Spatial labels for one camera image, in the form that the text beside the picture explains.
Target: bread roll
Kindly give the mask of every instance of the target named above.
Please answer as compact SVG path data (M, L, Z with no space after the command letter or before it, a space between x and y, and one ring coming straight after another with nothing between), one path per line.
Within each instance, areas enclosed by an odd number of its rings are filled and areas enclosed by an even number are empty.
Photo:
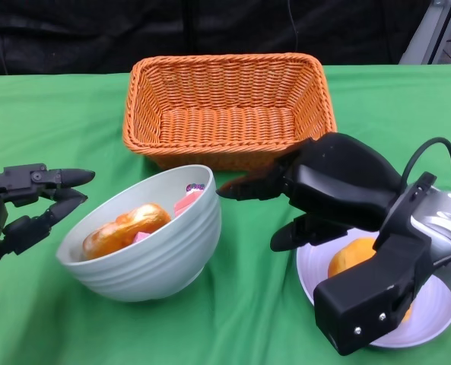
M374 242L376 242L374 238L359 238L338 251L330 262L329 278L374 256L376 253L372 248ZM412 305L402 319L403 322L408 321L411 317L411 308Z
M170 215L159 205L142 205L118 216L114 222L103 225L85 238L85 258L92 260L119 251L131 245L137 233L153 233L170 221Z

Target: basket rim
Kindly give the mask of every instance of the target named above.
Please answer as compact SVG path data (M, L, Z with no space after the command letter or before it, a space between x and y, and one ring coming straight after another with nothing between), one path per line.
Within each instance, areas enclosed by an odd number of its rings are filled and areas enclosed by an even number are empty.
M279 151L298 142L297 139L281 139L267 141L210 141L210 142L142 142L135 137L134 133L134 113L137 102L136 85L139 84L145 69L154 65L170 63L194 64L208 62L231 62L245 60L289 60L300 63L310 63L313 74L319 79L320 101L326 111L326 131L337 132L335 116L333 114L332 101L328 90L325 73L318 59L304 53L265 53L265 54L228 54L228 55L204 55L204 56L155 56L137 62L129 75L129 92L125 103L125 118L122 131L124 144L131 151L139 154L155 156L172 156L186 153L193 149L193 154L213 154L213 153L233 153L233 152L259 152L259 151Z

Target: bowl rim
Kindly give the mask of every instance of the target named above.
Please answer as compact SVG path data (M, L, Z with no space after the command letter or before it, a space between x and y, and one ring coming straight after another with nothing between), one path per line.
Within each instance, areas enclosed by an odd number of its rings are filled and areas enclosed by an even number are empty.
M205 189L203 190L203 194L201 194L192 204L191 206L193 206L197 201L199 201L202 196L210 189L211 183L214 181L214 175L213 175L213 171L211 170L210 167L205 166L205 165L200 165L200 164L193 164L193 165L184 165L184 166L180 166L180 167L175 167L173 169L169 169L169 170L165 170L165 171L161 171L160 173L157 173L153 176L148 177L147 179L141 180L139 182L137 182L136 184L128 187L127 189L122 190L121 192L115 194L112 198L107 199L105 202L103 202L102 204L100 204L99 206L97 206L94 210L92 210L91 212L89 212L87 215L85 215L82 219L79 220L79 222L77 222L73 228L70 229L69 232L67 232L67 234L65 235L65 237L63 238L63 240L61 241L61 243L59 244L58 249L56 250L56 258L58 259L58 261L60 261L61 264L63 264L66 267L76 267L76 266L84 266L84 265L91 265L94 264L96 262L101 262L103 260L110 260L112 257L115 257L116 255L118 255L120 252L125 252L127 249L129 249L132 246L135 245L140 245L142 244L145 240L141 240L139 242L133 243L128 245L127 247L124 247L123 249L120 249L118 251L109 253L108 255L105 256L101 256L101 257L97 257L96 259L91 259L91 260L85 260L85 261L79 261L79 262L66 262L66 261L62 261L61 259L59 259L59 251L60 249L62 249L62 245L66 240L66 237L68 235L70 235L76 228L77 226L84 221L85 219L87 219L90 215L92 215L95 211L98 211L99 209L101 209L105 204L107 204L108 202L112 201L113 199L118 198L120 195L124 194L125 192L127 192L128 190L134 188L135 186L142 184L150 179L154 179L154 178L158 178L161 175L165 175L166 173L169 173L171 171L175 171L175 170L182 170L182 169L188 169L190 167L200 167L204 170L206 170L208 172L208 181L207 184L205 186ZM178 220L178 219L182 219L181 217L184 216L187 212L189 212L189 209L186 209L186 211L184 211L182 214L180 214L178 217L175 217L174 219L172 219L169 223L163 225L159 230L154 231L152 234L155 234L161 230L166 229L166 227L169 227L174 221Z

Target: white plate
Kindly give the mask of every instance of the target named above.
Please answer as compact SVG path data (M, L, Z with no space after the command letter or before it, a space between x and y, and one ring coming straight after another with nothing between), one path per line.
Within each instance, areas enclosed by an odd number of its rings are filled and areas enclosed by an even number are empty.
M350 242L361 237L377 237L377 233L350 230L347 236L317 247L305 245L297 250L297 270L301 285L313 303L313 291L328 278L333 256ZM413 302L411 318L371 345L381 348L409 348L437 337L451 323L451 292L432 276L420 289Z

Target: pink candy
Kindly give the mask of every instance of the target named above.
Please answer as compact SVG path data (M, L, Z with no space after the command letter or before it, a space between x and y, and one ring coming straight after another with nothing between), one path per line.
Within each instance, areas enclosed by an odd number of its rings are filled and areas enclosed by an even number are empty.
M181 199L179 202L177 202L174 205L174 216L178 217L180 214L182 214L188 207L199 198L199 196L203 192L197 192L194 191L188 195L186 195L183 199Z
M135 235L134 240L132 241L132 243L136 243L140 240L143 240L144 238L150 236L149 233L145 233L145 232L139 232Z

